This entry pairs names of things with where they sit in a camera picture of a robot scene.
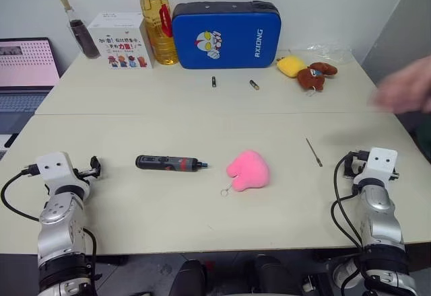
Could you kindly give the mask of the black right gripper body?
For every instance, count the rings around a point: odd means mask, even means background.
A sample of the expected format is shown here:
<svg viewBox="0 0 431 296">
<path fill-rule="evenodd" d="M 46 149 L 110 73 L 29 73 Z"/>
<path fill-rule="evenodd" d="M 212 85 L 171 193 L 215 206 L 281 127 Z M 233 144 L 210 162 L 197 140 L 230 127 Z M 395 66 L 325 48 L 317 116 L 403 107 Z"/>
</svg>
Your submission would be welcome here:
<svg viewBox="0 0 431 296">
<path fill-rule="evenodd" d="M 354 161 L 352 163 L 355 176 L 362 173 L 370 154 L 369 151 L 364 150 L 358 150 L 356 152 L 357 156 L 354 158 Z"/>
</svg>

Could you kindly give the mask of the person's bare hand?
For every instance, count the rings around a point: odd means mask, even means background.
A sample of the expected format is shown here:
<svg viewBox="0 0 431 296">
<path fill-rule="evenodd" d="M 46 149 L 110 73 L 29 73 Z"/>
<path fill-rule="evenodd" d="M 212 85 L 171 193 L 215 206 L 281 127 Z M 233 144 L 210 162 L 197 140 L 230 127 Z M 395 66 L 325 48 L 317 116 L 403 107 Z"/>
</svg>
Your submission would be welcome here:
<svg viewBox="0 0 431 296">
<path fill-rule="evenodd" d="M 430 56 L 386 76 L 371 102 L 378 109 L 394 114 L 430 113 Z"/>
</svg>

